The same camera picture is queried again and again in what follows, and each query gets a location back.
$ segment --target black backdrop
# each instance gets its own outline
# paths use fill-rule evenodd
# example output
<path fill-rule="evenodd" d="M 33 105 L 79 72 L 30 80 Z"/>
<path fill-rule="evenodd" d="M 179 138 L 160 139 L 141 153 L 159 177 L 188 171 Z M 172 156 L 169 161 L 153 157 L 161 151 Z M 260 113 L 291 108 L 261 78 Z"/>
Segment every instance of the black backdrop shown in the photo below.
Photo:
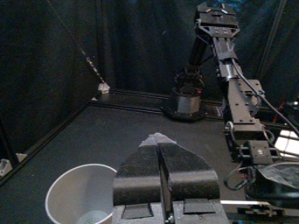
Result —
<path fill-rule="evenodd" d="M 195 39 L 192 18 L 201 0 L 51 2 L 76 40 L 99 62 L 108 85 L 168 94 L 175 73 L 189 57 Z M 273 44 L 268 45 L 284 2 Z M 275 105 L 293 98 L 299 92 L 299 1 L 208 3 L 227 3 L 236 9 L 236 50 L 245 76 L 261 80 Z M 0 1 L 0 14 L 0 109 L 10 145 L 22 152 L 91 99 L 99 81 L 45 0 Z M 213 71 L 211 61 L 203 69 L 204 98 L 219 100 Z"/>
<path fill-rule="evenodd" d="M 96 3 L 51 1 L 97 60 Z M 0 1 L 0 109 L 12 148 L 24 152 L 97 92 L 99 80 L 47 1 Z"/>

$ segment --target black table surface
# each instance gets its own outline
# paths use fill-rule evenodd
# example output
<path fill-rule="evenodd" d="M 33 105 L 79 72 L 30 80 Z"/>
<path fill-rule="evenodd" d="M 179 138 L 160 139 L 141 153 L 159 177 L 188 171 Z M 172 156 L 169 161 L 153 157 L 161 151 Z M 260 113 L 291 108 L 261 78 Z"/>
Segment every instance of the black table surface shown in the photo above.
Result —
<path fill-rule="evenodd" d="M 107 97 L 101 100 L 104 104 L 108 101 Z M 156 106 L 159 100 L 153 99 L 151 103 Z M 221 121 L 177 122 L 161 113 L 92 105 L 0 187 L 1 224 L 51 223 L 44 200 L 56 178 L 85 164 L 103 164 L 117 169 L 155 132 L 167 135 L 208 162 L 219 175 L 220 199 L 244 200 L 241 191 L 232 192 L 221 184 L 224 176 L 237 166 L 229 160 Z M 227 212 L 235 211 L 233 206 L 224 208 Z"/>

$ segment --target black curtain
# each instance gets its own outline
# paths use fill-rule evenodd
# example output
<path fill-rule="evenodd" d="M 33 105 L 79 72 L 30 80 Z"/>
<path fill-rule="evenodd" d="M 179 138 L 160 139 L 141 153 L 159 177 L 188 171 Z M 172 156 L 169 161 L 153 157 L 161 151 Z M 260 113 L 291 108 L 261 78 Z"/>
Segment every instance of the black curtain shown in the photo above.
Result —
<path fill-rule="evenodd" d="M 169 94 L 176 72 L 189 58 L 193 14 L 199 0 L 97 0 L 99 59 L 107 82 L 113 88 Z M 236 52 L 244 74 L 253 78 L 276 17 L 279 1 L 219 0 L 237 13 L 240 33 Z M 215 65 L 203 68 L 207 84 L 204 98 L 221 98 Z"/>
<path fill-rule="evenodd" d="M 273 44 L 264 69 L 257 78 L 265 90 L 265 97 L 277 106 L 299 96 L 299 1 L 288 0 L 284 5 Z"/>
<path fill-rule="evenodd" d="M 97 61 L 96 2 L 51 0 Z M 45 0 L 0 1 L 0 115 L 24 152 L 97 92 L 99 79 Z"/>

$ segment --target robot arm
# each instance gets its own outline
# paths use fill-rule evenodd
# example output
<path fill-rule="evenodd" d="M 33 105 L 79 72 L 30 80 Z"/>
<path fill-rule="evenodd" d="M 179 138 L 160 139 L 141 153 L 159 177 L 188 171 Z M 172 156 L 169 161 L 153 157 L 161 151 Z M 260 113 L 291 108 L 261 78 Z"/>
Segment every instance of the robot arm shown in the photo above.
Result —
<path fill-rule="evenodd" d="M 292 176 L 297 172 L 299 163 L 284 163 L 277 149 L 267 139 L 264 126 L 255 118 L 261 101 L 267 106 L 272 106 L 265 100 L 259 81 L 247 80 L 241 73 L 232 43 L 239 32 L 233 9 L 225 4 L 220 8 L 212 8 L 203 3 L 197 6 L 193 22 L 199 37 L 196 41 L 200 41 L 200 44 L 195 42 L 189 63 L 199 65 L 199 55 L 203 55 L 204 51 L 201 45 L 207 43 L 217 65 L 216 74 L 224 96 L 223 115 L 228 151 L 232 160 L 240 163 L 237 168 L 245 168 L 245 180 L 229 187 L 225 179 L 224 185 L 231 190 L 245 186 L 249 199 L 265 200 L 277 207 L 297 208 L 299 186 L 287 183 L 285 176 Z M 293 169 L 293 172 L 284 174 L 279 169 Z M 276 175 L 275 180 L 267 172 Z"/>

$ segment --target white paper cup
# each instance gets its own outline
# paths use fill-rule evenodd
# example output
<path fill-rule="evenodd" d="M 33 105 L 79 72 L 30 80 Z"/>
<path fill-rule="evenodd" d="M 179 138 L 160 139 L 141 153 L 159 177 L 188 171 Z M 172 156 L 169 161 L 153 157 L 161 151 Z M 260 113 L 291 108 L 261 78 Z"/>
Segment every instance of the white paper cup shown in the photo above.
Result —
<path fill-rule="evenodd" d="M 103 164 L 84 164 L 61 174 L 45 197 L 55 224 L 111 223 L 115 175 L 116 170 Z"/>

